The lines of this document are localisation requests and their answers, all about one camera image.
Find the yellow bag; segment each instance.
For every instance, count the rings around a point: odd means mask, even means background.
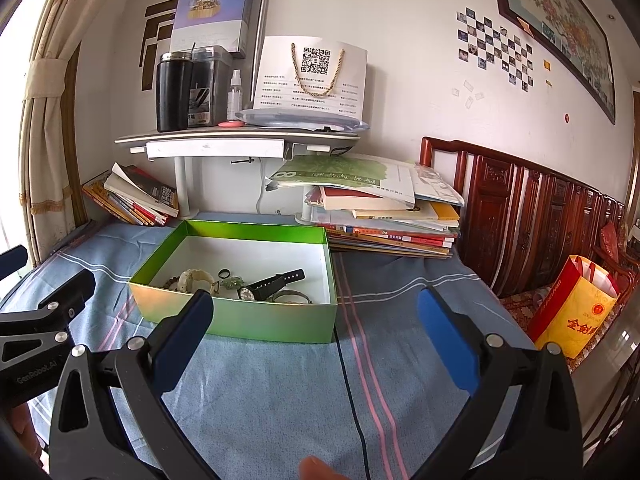
[[[616,304],[620,290],[602,267],[582,256],[569,256],[537,310],[527,333],[541,349],[558,343],[574,359]]]

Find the finger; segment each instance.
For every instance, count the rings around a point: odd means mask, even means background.
[[[9,424],[17,434],[23,434],[28,421],[31,420],[31,412],[27,404],[16,406],[9,412]]]
[[[308,456],[300,462],[298,467],[300,480],[349,480],[339,475],[327,464],[315,456]]]

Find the wristwatch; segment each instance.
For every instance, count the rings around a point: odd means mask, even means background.
[[[266,280],[241,286],[238,289],[238,298],[245,301],[265,301],[288,283],[304,279],[305,271],[303,269],[292,270],[285,274],[276,274]]]

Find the floor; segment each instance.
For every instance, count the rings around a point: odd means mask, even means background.
[[[636,288],[602,341],[572,374],[583,430],[595,420],[616,383],[620,368],[639,344],[640,288]]]

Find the green box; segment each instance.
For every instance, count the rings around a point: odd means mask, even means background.
[[[312,304],[243,301],[235,290],[220,288],[207,333],[297,343],[332,340],[337,298],[323,228],[187,220],[160,244],[129,280],[140,312],[153,322],[174,316],[191,294],[162,285],[187,269],[217,276],[231,270],[246,283],[302,268],[305,279],[287,288],[304,292]]]

